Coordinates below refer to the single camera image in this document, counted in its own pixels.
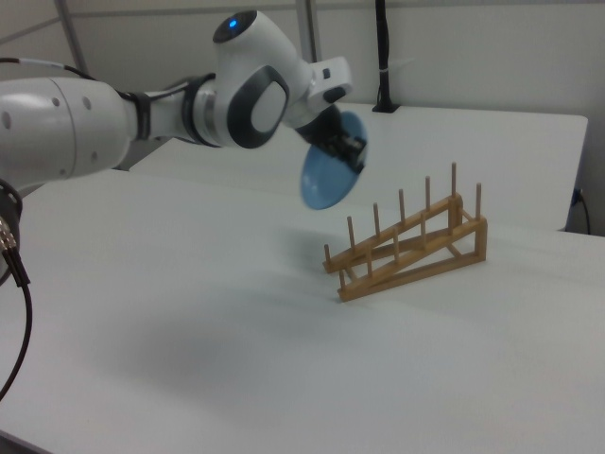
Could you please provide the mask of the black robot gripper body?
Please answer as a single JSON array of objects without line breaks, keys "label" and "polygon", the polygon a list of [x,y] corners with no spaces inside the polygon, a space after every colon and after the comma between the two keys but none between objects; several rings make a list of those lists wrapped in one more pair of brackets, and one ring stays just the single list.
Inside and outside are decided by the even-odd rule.
[{"label": "black robot gripper body", "polygon": [[352,152],[367,151],[367,139],[356,124],[345,124],[346,114],[336,106],[329,107],[295,132],[319,151],[349,165]]}]

